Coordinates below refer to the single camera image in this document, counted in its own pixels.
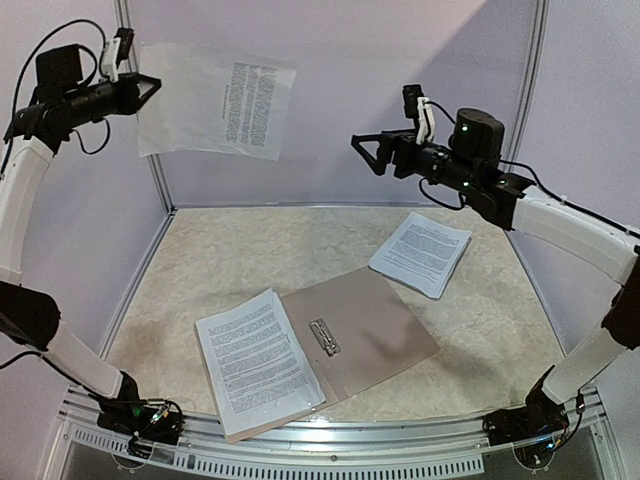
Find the white wall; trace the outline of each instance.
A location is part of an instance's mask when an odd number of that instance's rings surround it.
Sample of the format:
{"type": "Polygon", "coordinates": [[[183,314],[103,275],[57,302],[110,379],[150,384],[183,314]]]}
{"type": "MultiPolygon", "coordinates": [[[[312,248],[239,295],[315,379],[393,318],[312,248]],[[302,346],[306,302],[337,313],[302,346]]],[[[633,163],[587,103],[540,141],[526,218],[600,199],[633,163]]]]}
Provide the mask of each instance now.
{"type": "MultiPolygon", "coordinates": [[[[551,2],[519,161],[548,188],[640,226],[640,10],[636,2],[551,2]]],[[[514,235],[566,351],[601,321],[615,285],[590,266],[514,235]]],[[[640,354],[598,379],[630,479],[640,478],[640,354]]]]}
{"type": "MultiPolygon", "coordinates": [[[[473,105],[513,126],[535,1],[136,0],[131,5],[143,42],[204,45],[298,64],[277,163],[207,152],[162,155],[174,201],[183,206],[424,202],[416,178],[400,182],[392,171],[384,178],[373,175],[351,148],[351,135],[410,128],[402,110],[407,83],[422,83],[425,94],[453,114],[473,105]]],[[[436,115],[436,139],[446,142],[451,126],[436,115]]],[[[447,189],[437,190],[436,195],[457,201],[447,189]]]]}
{"type": "MultiPolygon", "coordinates": [[[[111,0],[0,4],[2,134],[27,55],[50,30],[78,17],[98,21],[108,36],[115,32],[111,0]]],[[[76,26],[49,46],[76,42],[96,49],[99,36],[91,27],[76,26]]],[[[31,69],[19,105],[28,102],[34,78],[31,69]]],[[[36,198],[24,252],[24,285],[51,294],[64,320],[94,349],[164,217],[148,165],[137,158],[135,119],[114,120],[112,126],[112,142],[99,155],[82,155],[76,139],[62,146],[36,198]]],[[[88,148],[104,138],[100,125],[83,134],[88,148]]],[[[19,351],[0,338],[0,362],[19,351]]],[[[0,372],[0,478],[37,478],[66,385],[33,357],[0,372]]]]}

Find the beige speckled floor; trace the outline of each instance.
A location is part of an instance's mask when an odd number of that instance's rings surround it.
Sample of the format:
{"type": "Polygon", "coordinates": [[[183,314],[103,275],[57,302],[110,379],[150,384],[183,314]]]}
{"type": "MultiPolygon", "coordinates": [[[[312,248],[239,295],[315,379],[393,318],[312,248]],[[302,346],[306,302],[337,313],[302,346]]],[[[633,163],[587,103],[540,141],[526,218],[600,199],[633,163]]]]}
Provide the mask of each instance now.
{"type": "MultiPolygon", "coordinates": [[[[109,354],[146,397],[215,413],[194,322],[272,287],[280,294],[365,266],[412,211],[381,207],[181,210],[109,354]]],[[[562,358],[504,233],[471,210],[414,209],[473,231],[444,295],[390,281],[441,351],[318,416],[383,421],[466,414],[518,404],[562,358]]]]}

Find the paper sheet taped to wall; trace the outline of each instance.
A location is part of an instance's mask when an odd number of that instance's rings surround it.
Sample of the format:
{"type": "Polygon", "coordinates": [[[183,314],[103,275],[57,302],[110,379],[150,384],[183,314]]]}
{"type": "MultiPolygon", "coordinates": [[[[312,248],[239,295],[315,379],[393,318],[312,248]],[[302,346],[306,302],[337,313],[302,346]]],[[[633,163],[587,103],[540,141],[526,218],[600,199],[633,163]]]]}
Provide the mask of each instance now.
{"type": "Polygon", "coordinates": [[[140,111],[140,156],[204,150],[278,159],[294,63],[157,43],[142,46],[141,71],[162,88],[140,111]]]}

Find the paper document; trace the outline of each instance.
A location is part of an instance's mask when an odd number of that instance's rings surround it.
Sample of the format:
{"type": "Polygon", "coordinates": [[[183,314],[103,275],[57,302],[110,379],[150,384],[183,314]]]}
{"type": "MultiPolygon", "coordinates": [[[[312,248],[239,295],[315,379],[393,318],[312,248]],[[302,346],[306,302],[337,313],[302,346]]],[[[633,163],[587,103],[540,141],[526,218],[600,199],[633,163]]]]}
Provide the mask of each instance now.
{"type": "Polygon", "coordinates": [[[468,230],[445,227],[411,213],[369,260],[369,267],[440,298],[471,238],[468,230]]]}
{"type": "Polygon", "coordinates": [[[295,64],[176,43],[143,45],[162,88],[139,114],[140,156],[205,150],[277,160],[295,64]]]}
{"type": "Polygon", "coordinates": [[[303,416],[325,401],[273,290],[199,320],[196,329],[230,441],[261,425],[303,416]]]}

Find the black cable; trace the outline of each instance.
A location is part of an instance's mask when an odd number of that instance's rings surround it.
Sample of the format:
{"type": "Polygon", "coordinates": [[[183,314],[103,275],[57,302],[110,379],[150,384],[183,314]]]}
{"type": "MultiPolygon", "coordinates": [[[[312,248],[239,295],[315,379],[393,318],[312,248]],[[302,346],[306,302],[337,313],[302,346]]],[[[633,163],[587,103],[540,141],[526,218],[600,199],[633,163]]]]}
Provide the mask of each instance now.
{"type": "Polygon", "coordinates": [[[78,130],[76,130],[75,128],[73,129],[73,132],[76,135],[78,135],[78,141],[80,142],[80,150],[82,150],[82,153],[86,155],[96,155],[100,153],[102,150],[104,150],[104,148],[107,146],[107,143],[109,143],[109,140],[111,140],[111,124],[109,123],[109,120],[107,120],[106,118],[103,118],[102,121],[105,122],[107,126],[107,134],[105,135],[104,142],[102,142],[102,145],[100,145],[100,147],[98,147],[98,149],[94,150],[93,152],[87,151],[87,149],[84,146],[84,142],[82,141],[82,135],[80,135],[80,132],[78,130]]]}
{"type": "Polygon", "coordinates": [[[422,182],[424,182],[425,180],[426,180],[426,178],[421,178],[420,181],[418,182],[418,188],[420,189],[420,193],[422,193],[422,195],[427,197],[429,200],[431,200],[436,205],[440,205],[441,207],[448,208],[449,210],[454,210],[456,212],[462,210],[466,206],[466,202],[465,202],[464,197],[462,196],[461,193],[458,193],[458,200],[460,200],[460,205],[458,205],[458,206],[449,205],[447,203],[444,203],[441,200],[438,200],[437,198],[432,197],[431,195],[429,195],[426,192],[426,190],[422,186],[422,182]]]}
{"type": "Polygon", "coordinates": [[[2,161],[2,167],[0,168],[0,174],[4,173],[5,169],[7,168],[7,164],[9,163],[9,157],[11,156],[11,150],[13,149],[13,119],[16,116],[16,111],[17,111],[17,106],[18,106],[18,96],[20,94],[20,86],[22,85],[22,80],[24,79],[24,75],[27,71],[27,68],[29,67],[29,64],[31,63],[31,61],[33,60],[33,57],[36,56],[36,53],[38,53],[38,51],[40,50],[40,48],[42,48],[42,46],[47,42],[47,40],[49,40],[51,37],[53,37],[56,33],[60,32],[61,30],[64,30],[67,27],[70,27],[71,25],[75,25],[77,23],[88,23],[89,25],[93,25],[94,27],[96,27],[98,29],[98,31],[100,32],[100,35],[102,36],[102,47],[104,48],[104,46],[107,43],[107,36],[104,33],[104,30],[102,29],[102,27],[100,25],[98,25],[96,22],[94,22],[93,20],[89,20],[87,18],[78,18],[76,20],[71,20],[70,22],[65,23],[64,25],[60,25],[58,28],[52,30],[49,34],[47,34],[42,40],[40,40],[40,43],[38,43],[38,45],[36,45],[36,47],[33,49],[33,51],[31,52],[31,54],[29,54],[29,56],[27,57],[27,60],[24,62],[24,65],[22,66],[22,70],[20,70],[20,75],[18,75],[18,81],[16,82],[16,88],[14,90],[13,93],[13,102],[11,105],[11,123],[9,125],[9,143],[7,145],[7,153],[4,156],[4,160],[2,161]]]}
{"type": "Polygon", "coordinates": [[[427,104],[433,105],[434,107],[436,107],[438,110],[440,110],[442,113],[445,114],[445,116],[449,119],[451,123],[453,123],[454,125],[456,124],[456,121],[453,119],[453,117],[449,114],[449,112],[447,112],[447,110],[442,105],[432,100],[429,100],[427,104]]]}
{"type": "Polygon", "coordinates": [[[91,57],[91,60],[93,60],[93,71],[78,85],[78,88],[85,88],[93,81],[96,73],[98,73],[98,59],[96,58],[96,54],[84,45],[78,45],[78,48],[83,52],[89,54],[89,57],[91,57]]]}
{"type": "Polygon", "coordinates": [[[425,120],[427,122],[427,134],[424,136],[425,140],[431,136],[431,122],[429,121],[429,117],[425,115],[425,120]]]}
{"type": "Polygon", "coordinates": [[[582,413],[578,416],[578,421],[576,422],[576,426],[573,429],[573,431],[569,434],[569,436],[562,441],[562,443],[560,443],[560,445],[558,445],[557,447],[555,447],[553,449],[554,452],[557,452],[558,450],[560,450],[562,447],[564,447],[567,443],[569,443],[569,440],[571,440],[573,438],[573,436],[578,432],[578,430],[580,429],[580,424],[582,423],[582,413]]]}
{"type": "MultiPolygon", "coordinates": [[[[182,425],[182,422],[184,421],[184,414],[182,412],[182,409],[180,408],[180,405],[178,405],[176,402],[172,400],[164,400],[164,404],[169,406],[169,410],[171,410],[171,407],[174,407],[178,411],[178,425],[182,425]]],[[[149,427],[151,427],[151,425],[154,425],[154,423],[149,422],[147,425],[145,425],[145,427],[142,430],[140,430],[139,432],[135,432],[134,435],[131,437],[131,439],[129,439],[129,442],[127,443],[127,451],[129,455],[142,458],[143,460],[149,459],[149,457],[151,456],[151,452],[153,451],[153,447],[148,447],[146,445],[139,445],[138,440],[141,440],[143,438],[142,434],[149,427]]],[[[173,423],[167,427],[167,430],[171,430],[171,429],[173,429],[173,423]]],[[[152,442],[155,437],[164,436],[165,434],[166,434],[166,431],[160,430],[158,432],[155,432],[153,435],[147,435],[144,438],[145,440],[152,442]]]]}
{"type": "Polygon", "coordinates": [[[628,235],[631,235],[632,237],[640,239],[640,233],[635,232],[633,230],[630,230],[627,227],[625,227],[624,225],[621,225],[621,224],[611,220],[610,218],[605,217],[604,215],[600,215],[599,213],[596,213],[596,212],[594,212],[592,210],[589,210],[587,208],[581,207],[580,205],[575,204],[573,202],[569,202],[567,200],[563,200],[560,197],[560,195],[557,195],[557,194],[553,193],[551,190],[549,190],[547,187],[545,187],[542,184],[542,182],[540,181],[540,178],[538,177],[538,174],[536,173],[536,171],[532,167],[530,167],[529,165],[527,165],[525,163],[508,162],[506,160],[500,160],[500,163],[504,163],[505,165],[513,165],[514,167],[524,168],[525,170],[527,170],[527,171],[529,171],[531,173],[531,175],[533,176],[533,179],[535,180],[535,182],[538,185],[538,187],[540,188],[540,190],[542,190],[544,193],[549,195],[554,200],[556,200],[558,202],[561,202],[564,205],[566,205],[567,207],[573,208],[574,210],[577,210],[578,212],[584,213],[585,215],[589,215],[590,217],[593,217],[596,220],[600,220],[601,222],[606,223],[607,225],[609,225],[610,227],[615,228],[616,230],[620,230],[621,232],[624,232],[624,233],[626,233],[628,235]]]}
{"type": "Polygon", "coordinates": [[[4,370],[5,368],[13,365],[15,362],[17,362],[21,358],[28,357],[29,355],[36,355],[38,357],[41,357],[42,356],[42,352],[37,352],[35,350],[27,350],[26,352],[19,353],[18,355],[13,357],[11,360],[9,360],[9,361],[3,363],[2,365],[0,365],[0,370],[4,370]]]}
{"type": "Polygon", "coordinates": [[[87,387],[86,385],[84,385],[82,382],[79,382],[78,380],[76,380],[75,378],[73,378],[71,375],[69,375],[68,373],[66,373],[65,371],[61,370],[60,367],[58,367],[55,363],[53,363],[51,360],[49,360],[47,357],[42,357],[42,359],[45,361],[45,363],[47,365],[49,365],[51,368],[53,368],[56,372],[58,372],[59,375],[62,375],[64,378],[66,378],[67,380],[69,380],[71,383],[74,383],[82,388],[84,388],[87,392],[89,392],[90,396],[95,397],[96,399],[98,398],[104,398],[102,395],[100,395],[99,393],[94,392],[93,390],[91,390],[89,387],[87,387]]]}

